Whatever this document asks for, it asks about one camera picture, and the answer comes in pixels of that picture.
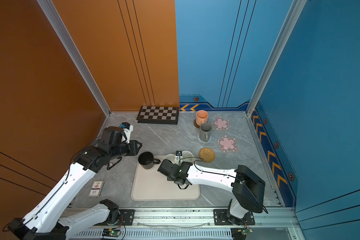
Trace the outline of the white mug purple handle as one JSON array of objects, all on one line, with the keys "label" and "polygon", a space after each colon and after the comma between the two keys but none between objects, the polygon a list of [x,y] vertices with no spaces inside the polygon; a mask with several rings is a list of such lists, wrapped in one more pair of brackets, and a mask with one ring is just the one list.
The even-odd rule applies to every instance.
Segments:
[{"label": "white mug purple handle", "polygon": [[164,160],[169,160],[172,163],[176,163],[176,156],[174,154],[168,154],[164,157]]}]

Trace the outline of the beige rectangular serving tray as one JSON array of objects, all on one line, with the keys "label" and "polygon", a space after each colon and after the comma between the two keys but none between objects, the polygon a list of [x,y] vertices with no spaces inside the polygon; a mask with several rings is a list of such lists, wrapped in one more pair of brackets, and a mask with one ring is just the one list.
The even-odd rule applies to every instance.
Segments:
[{"label": "beige rectangular serving tray", "polygon": [[[154,157],[162,163],[165,156]],[[198,185],[179,187],[174,182],[167,181],[167,177],[158,172],[160,164],[145,170],[138,162],[131,194],[134,201],[183,201],[199,198]]]}]

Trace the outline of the woven rattan round coaster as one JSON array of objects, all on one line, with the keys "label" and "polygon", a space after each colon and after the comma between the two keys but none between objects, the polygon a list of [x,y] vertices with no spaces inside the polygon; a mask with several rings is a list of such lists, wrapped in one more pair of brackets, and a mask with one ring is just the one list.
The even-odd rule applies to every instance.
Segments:
[{"label": "woven rattan round coaster", "polygon": [[205,163],[211,163],[216,158],[216,153],[211,148],[202,148],[199,151],[199,158]]}]

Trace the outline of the black mug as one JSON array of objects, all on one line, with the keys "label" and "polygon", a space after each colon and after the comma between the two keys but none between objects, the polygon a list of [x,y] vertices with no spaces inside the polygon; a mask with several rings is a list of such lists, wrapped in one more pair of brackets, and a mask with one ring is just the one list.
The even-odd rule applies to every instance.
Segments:
[{"label": "black mug", "polygon": [[144,152],[139,155],[138,162],[145,170],[150,170],[154,165],[160,164],[161,160],[156,159],[151,152]]}]

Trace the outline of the brown wooden round coaster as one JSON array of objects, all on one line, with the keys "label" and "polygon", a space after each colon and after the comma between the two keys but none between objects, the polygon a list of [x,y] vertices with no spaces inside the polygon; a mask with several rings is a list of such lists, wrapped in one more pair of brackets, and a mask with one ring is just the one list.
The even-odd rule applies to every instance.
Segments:
[{"label": "brown wooden round coaster", "polygon": [[194,126],[198,129],[200,128],[200,126],[197,124],[196,120],[194,120]]}]

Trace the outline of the grey green mug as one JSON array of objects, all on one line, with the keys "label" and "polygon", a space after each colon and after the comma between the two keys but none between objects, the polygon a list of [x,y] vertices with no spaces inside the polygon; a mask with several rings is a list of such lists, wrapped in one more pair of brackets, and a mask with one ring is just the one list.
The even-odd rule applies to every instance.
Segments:
[{"label": "grey green mug", "polygon": [[206,139],[208,137],[211,137],[211,132],[212,132],[212,125],[210,125],[209,123],[204,123],[200,126],[199,135],[201,139]]}]

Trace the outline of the pink flower coaster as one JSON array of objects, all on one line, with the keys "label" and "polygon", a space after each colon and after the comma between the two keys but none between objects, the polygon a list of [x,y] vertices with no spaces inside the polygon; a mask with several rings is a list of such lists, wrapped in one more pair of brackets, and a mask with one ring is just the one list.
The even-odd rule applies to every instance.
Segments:
[{"label": "pink flower coaster", "polygon": [[238,151],[238,140],[236,138],[231,138],[227,135],[221,136],[217,140],[216,145],[223,153]]},{"label": "pink flower coaster", "polygon": [[216,119],[213,120],[211,124],[215,128],[215,130],[219,132],[227,131],[231,128],[230,120],[221,117],[216,117]]}]

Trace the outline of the orange peach mug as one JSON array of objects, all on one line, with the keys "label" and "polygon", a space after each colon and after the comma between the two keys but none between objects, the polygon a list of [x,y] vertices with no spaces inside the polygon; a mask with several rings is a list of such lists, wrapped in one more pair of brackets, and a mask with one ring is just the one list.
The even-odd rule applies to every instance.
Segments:
[{"label": "orange peach mug", "polygon": [[199,110],[196,113],[196,122],[199,126],[208,122],[209,114],[207,111]]}]

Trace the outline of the cream white mug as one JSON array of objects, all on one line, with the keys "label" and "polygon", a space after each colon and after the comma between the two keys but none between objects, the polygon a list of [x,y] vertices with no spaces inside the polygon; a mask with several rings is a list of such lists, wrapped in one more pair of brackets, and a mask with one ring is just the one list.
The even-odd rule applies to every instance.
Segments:
[{"label": "cream white mug", "polygon": [[189,162],[189,163],[193,163],[195,160],[194,155],[189,152],[189,151],[182,151],[182,156],[180,157],[180,161],[179,163],[183,163],[183,162]]}]

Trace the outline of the blue woven round coaster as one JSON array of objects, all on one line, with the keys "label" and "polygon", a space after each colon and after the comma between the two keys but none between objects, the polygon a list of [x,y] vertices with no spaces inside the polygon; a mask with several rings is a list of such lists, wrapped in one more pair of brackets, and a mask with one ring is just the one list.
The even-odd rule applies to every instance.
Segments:
[{"label": "blue woven round coaster", "polygon": [[211,137],[208,137],[206,139],[201,139],[199,134],[197,135],[197,138],[198,138],[198,141],[203,143],[203,144],[209,143],[211,141],[211,139],[212,139]]}]

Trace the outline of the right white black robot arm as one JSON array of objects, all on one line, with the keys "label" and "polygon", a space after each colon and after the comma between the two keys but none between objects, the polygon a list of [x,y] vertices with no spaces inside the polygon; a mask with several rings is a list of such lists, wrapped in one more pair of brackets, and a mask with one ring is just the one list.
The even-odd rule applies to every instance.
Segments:
[{"label": "right white black robot arm", "polygon": [[158,172],[179,189],[191,185],[205,185],[225,190],[234,195],[224,221],[233,225],[253,225],[253,214],[268,213],[264,205],[265,181],[244,165],[236,169],[213,169],[200,166],[197,161],[175,164],[165,159]]}]

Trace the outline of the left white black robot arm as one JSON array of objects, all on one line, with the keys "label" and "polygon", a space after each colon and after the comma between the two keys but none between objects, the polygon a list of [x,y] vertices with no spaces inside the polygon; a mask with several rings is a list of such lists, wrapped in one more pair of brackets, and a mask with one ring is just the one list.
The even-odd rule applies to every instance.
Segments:
[{"label": "left white black robot arm", "polygon": [[11,232],[19,240],[68,240],[77,233],[99,223],[114,225],[121,222],[119,206],[102,200],[89,210],[71,217],[62,214],[77,193],[103,167],[110,170],[123,157],[136,156],[142,143],[131,140],[134,127],[123,122],[118,127],[103,130],[98,143],[90,144],[74,155],[74,159],[60,181],[23,218],[14,218],[3,232]]}]

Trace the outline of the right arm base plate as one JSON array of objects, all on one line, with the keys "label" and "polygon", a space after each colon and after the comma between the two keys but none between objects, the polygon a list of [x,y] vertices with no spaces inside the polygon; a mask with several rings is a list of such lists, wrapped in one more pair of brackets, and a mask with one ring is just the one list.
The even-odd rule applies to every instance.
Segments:
[{"label": "right arm base plate", "polygon": [[226,209],[215,209],[214,221],[216,226],[237,225],[237,226],[254,226],[255,218],[252,212],[247,212],[242,219],[231,215]]}]

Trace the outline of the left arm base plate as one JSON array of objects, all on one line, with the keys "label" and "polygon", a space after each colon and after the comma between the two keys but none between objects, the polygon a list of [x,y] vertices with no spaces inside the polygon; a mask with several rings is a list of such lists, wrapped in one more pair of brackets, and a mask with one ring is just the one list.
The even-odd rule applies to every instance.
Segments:
[{"label": "left arm base plate", "polygon": [[134,221],[135,210],[133,209],[121,209],[118,212],[111,213],[111,216],[102,223],[95,224],[95,226],[105,226],[105,227],[118,227],[122,226],[131,226]]}]

